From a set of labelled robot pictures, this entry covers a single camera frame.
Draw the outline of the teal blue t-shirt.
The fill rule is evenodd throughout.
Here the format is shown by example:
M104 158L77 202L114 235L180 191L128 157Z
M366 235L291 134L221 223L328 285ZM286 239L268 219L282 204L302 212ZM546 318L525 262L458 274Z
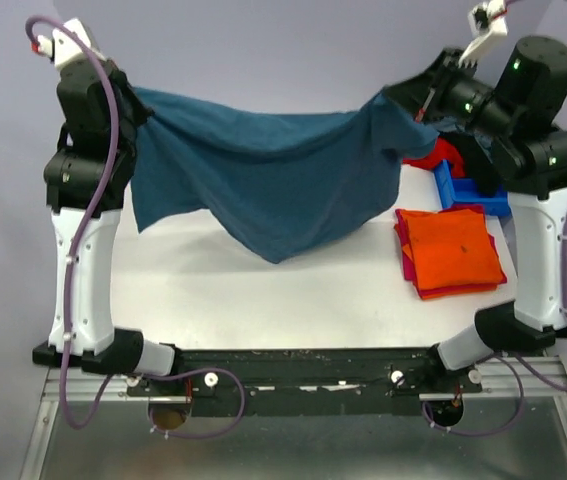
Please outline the teal blue t-shirt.
M397 200L401 165L438 134L376 94L354 111L254 113L139 89L151 117L137 134L136 224L210 212L271 263L339 240Z

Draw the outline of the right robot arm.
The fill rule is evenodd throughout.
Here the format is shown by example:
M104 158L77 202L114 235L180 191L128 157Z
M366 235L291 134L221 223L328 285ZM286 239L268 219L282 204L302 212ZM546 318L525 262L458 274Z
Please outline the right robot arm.
M567 96L567 46L526 36L497 84L475 79L457 48L384 96L424 123L454 119L491 140L489 156L515 225L514 300L481 309L472 326L435 345L423 379L443 392L494 353L534 353L567 338L567 131L554 119Z

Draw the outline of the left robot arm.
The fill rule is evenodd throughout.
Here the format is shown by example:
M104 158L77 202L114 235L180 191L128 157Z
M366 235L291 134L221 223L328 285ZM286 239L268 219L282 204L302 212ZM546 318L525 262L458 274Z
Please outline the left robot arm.
M88 60L60 71L56 92L65 121L57 151L44 168L57 248L55 315L48 339L33 349L32 360L98 375L149 375L160 393L172 395L185 380L179 349L112 320L114 240L136 165L137 130L152 112L113 61L100 65L113 91L116 123Z

